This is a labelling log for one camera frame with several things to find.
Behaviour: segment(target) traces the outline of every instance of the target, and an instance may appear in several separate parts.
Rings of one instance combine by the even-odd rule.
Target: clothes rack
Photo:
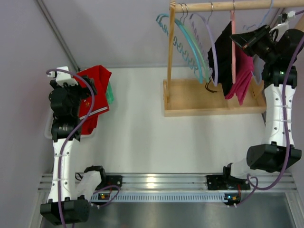
[[[257,10],[268,9],[271,0],[249,0],[214,2],[214,3],[189,3],[188,13],[206,11],[228,10]],[[274,0],[273,8],[304,7],[303,0]],[[211,90],[218,93],[209,93],[205,84],[200,84],[196,79],[172,79],[172,58],[175,13],[182,13],[183,9],[175,0],[170,0],[170,25],[169,25],[169,55],[167,79],[163,81],[163,98],[165,116],[193,116],[193,115],[219,115],[219,114],[251,114],[266,111],[266,102],[262,94],[264,83],[257,85],[251,80],[249,91],[242,106],[236,97],[226,100],[220,86],[210,86]],[[297,23],[296,29],[304,31],[304,15]]]

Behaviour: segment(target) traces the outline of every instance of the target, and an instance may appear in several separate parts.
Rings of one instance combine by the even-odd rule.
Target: hanger hook
[[[210,3],[211,3],[211,14],[210,14],[210,16],[208,17],[208,20],[207,20],[208,23],[209,23],[209,20],[210,20],[212,14],[213,14],[213,2],[210,1]]]
[[[235,0],[233,0],[233,13],[235,13],[236,12],[236,2],[235,2]]]
[[[182,16],[180,18],[180,21],[181,21],[182,17],[185,15],[185,10],[184,10],[184,7],[182,6],[183,3],[180,3],[180,5],[181,5],[181,8],[182,8]]]
[[[184,20],[183,20],[183,24],[185,24],[185,19],[188,17],[188,6],[187,6],[187,4],[186,3],[184,3],[185,4],[185,6],[186,6],[186,10],[187,10],[187,14],[186,14],[186,16],[185,16],[185,18],[184,18]]]

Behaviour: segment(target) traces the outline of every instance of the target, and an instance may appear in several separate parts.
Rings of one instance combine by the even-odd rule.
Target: wooden base
[[[226,114],[252,114],[266,111],[266,103],[262,93],[255,93],[256,83],[251,81],[249,91],[242,106],[234,96],[226,100],[223,96],[222,86],[209,88],[218,91],[211,93],[196,79],[172,79],[170,100],[167,98],[167,80],[163,82],[165,116],[194,116],[194,115],[226,115]]]

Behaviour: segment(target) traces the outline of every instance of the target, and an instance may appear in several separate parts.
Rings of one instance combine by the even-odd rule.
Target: red garment
[[[94,84],[97,90],[95,95],[95,104],[93,110],[88,119],[82,125],[81,134],[91,134],[97,126],[98,115],[110,110],[108,101],[106,99],[106,90],[108,87],[111,72],[105,69],[103,66],[94,66],[87,70],[78,73],[79,76],[88,76],[94,79]],[[86,87],[83,82],[76,79],[82,87]],[[92,98],[83,99],[80,104],[79,117],[83,119],[88,113],[92,103]]]
[[[240,48],[236,48],[236,61],[236,83],[232,85],[230,92],[225,98],[231,99],[236,94],[239,104],[242,105],[249,89],[252,77],[251,72],[254,70],[254,65],[252,57],[247,56]]]

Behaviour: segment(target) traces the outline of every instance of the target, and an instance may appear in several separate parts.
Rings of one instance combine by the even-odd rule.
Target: black cloth
[[[232,88],[232,40],[231,22],[226,26],[222,34],[215,42],[215,49],[218,58],[218,83],[221,83],[224,96],[226,96]],[[212,78],[214,80],[214,60],[212,49],[208,52],[209,66],[213,69]]]

